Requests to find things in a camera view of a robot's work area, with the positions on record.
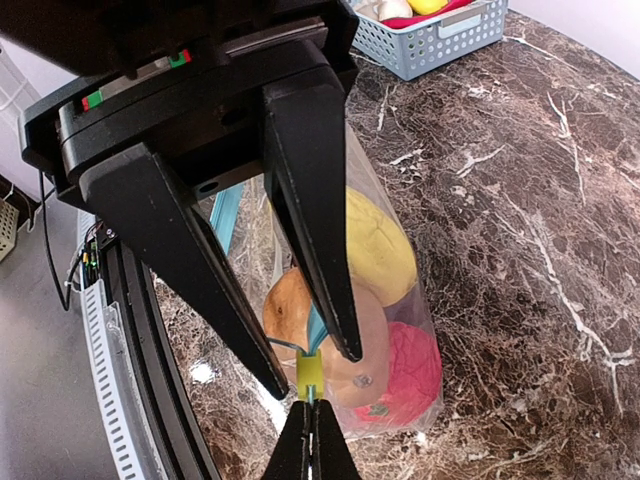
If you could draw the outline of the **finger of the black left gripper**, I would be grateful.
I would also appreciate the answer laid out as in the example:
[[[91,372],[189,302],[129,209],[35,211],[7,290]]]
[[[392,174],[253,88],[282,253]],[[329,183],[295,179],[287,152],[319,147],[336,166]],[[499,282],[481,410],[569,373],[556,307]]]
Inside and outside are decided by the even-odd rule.
[[[212,227],[191,191],[144,144],[87,169],[88,207],[189,304],[276,399],[289,387]]]
[[[334,345],[362,359],[346,252],[344,93],[274,82],[265,100],[265,187]]]

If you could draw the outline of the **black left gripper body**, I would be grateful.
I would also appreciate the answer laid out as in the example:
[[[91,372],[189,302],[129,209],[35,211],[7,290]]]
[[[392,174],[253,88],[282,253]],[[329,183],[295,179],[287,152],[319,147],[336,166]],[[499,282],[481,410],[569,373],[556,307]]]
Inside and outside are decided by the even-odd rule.
[[[352,85],[357,26],[343,1],[22,1],[19,44],[75,74],[23,114],[23,160],[80,209],[80,176],[137,144],[199,187],[258,159],[264,85]]]

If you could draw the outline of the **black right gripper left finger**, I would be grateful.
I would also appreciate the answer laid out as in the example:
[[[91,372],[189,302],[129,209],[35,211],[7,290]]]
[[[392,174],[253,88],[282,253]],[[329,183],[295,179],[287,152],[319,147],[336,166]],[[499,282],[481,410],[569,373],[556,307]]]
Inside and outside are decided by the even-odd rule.
[[[311,405],[295,401],[262,475],[263,480],[308,480],[310,468]]]

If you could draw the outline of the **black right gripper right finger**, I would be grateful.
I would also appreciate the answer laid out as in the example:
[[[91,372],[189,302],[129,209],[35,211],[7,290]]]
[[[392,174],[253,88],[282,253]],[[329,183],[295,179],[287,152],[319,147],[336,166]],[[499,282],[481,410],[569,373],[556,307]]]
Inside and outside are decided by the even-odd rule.
[[[318,400],[311,417],[311,478],[313,480],[360,480],[334,410]]]

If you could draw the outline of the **clear zip top bag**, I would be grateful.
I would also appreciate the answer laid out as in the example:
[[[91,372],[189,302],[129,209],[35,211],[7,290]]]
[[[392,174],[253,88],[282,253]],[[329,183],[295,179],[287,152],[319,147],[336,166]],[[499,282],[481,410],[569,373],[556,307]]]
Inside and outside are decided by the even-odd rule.
[[[430,428],[442,408],[442,360],[418,262],[354,131],[345,132],[345,197],[324,202],[339,226],[331,250],[345,265],[331,290],[343,301],[357,359],[345,357],[316,305],[262,177],[219,192],[210,225],[290,383],[318,363],[344,435],[363,438]]]

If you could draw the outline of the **red toy fruit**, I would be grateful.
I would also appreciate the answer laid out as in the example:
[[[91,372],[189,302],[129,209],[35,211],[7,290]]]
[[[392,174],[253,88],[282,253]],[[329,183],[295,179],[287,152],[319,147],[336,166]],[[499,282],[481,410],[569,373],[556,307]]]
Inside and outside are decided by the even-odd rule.
[[[405,427],[420,418],[440,394],[442,362],[436,339],[424,330],[391,322],[389,382],[373,404],[355,409],[365,425]]]

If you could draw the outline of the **yellow toy corn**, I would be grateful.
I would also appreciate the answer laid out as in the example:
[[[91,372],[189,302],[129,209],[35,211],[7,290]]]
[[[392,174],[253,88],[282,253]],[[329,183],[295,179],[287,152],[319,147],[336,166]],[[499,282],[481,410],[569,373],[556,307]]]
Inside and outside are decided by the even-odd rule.
[[[411,244],[385,211],[351,187],[346,189],[346,233],[351,276],[383,307],[402,300],[418,277]]]

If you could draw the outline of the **purple toy grapes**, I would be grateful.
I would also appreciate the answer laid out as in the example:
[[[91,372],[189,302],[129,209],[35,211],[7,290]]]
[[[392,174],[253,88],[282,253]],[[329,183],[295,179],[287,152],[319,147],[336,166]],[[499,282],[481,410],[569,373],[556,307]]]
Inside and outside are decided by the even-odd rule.
[[[389,323],[403,323],[419,329],[429,325],[430,315],[425,308],[422,291],[415,285],[401,300],[384,308]]]

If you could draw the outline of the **light blue plastic basket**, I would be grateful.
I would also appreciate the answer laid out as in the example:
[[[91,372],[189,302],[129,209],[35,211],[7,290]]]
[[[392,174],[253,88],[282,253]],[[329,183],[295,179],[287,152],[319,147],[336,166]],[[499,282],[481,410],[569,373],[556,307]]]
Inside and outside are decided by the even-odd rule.
[[[394,29],[359,12],[353,47],[402,80],[413,80],[502,39],[506,1],[472,1]]]

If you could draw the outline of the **green plastic basket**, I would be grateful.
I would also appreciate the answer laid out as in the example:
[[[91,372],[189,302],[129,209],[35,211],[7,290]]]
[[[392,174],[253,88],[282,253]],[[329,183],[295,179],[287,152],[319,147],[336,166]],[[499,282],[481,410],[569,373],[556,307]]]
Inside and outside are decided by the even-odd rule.
[[[18,228],[19,211],[7,201],[1,200],[0,208],[0,261],[14,249]]]

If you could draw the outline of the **white toy garlic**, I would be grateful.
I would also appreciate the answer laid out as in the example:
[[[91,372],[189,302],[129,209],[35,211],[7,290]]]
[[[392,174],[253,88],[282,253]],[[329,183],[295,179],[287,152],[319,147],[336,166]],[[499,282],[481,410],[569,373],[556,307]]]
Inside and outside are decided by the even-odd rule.
[[[406,0],[361,0],[352,8],[356,13],[378,22],[413,16],[413,10]]]

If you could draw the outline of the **red toy chili pepper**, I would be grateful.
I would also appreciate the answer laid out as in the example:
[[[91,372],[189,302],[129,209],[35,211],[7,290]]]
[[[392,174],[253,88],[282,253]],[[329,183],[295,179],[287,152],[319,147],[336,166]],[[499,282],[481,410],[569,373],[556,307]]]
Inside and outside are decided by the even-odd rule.
[[[411,18],[394,18],[394,19],[385,20],[380,23],[382,23],[383,25],[391,29],[399,30],[399,29],[407,28],[409,26],[413,26],[417,23],[420,23],[426,20],[433,19],[438,15],[442,15],[442,14],[457,10],[459,8],[466,7],[472,3],[472,0],[448,0],[448,1],[449,3],[445,8],[443,8],[442,10],[440,10],[439,12],[433,15],[416,16],[413,12],[413,16]]]

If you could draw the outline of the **black front table rail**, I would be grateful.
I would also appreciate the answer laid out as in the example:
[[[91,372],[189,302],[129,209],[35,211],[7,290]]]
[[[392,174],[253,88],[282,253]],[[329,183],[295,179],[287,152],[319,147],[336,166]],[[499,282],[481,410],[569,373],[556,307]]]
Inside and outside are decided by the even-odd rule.
[[[133,367],[141,419],[166,477],[218,479],[170,348],[149,269],[106,226],[98,229],[97,245],[107,298],[120,308],[122,354]]]

